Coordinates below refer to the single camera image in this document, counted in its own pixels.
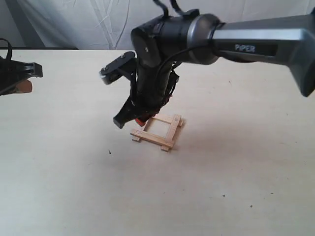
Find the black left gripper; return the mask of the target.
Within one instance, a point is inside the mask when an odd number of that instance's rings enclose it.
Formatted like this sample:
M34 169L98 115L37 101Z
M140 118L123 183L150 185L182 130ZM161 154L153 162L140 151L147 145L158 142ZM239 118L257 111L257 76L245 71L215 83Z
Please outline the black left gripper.
M42 78L43 68L35 62L0 59L0 95L31 93L29 78Z

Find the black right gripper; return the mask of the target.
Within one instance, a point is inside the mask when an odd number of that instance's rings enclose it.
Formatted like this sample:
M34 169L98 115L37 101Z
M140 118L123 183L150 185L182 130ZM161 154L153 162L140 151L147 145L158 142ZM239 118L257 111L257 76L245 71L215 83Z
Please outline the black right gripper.
M153 29L137 27L131 31L136 70L129 78L130 94L113 122L119 127L132 120L140 126L168 103L179 76L179 62L162 52L160 36Z

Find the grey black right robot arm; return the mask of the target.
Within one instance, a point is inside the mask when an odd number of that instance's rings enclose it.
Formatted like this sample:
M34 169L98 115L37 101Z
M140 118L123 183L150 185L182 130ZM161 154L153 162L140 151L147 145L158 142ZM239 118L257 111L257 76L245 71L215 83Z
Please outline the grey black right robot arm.
M210 65L219 58L238 63L287 66L304 97L315 89L315 15L224 23L213 14L156 17L130 33L137 54L130 96L114 117L122 128L131 120L145 123L169 100L180 63Z

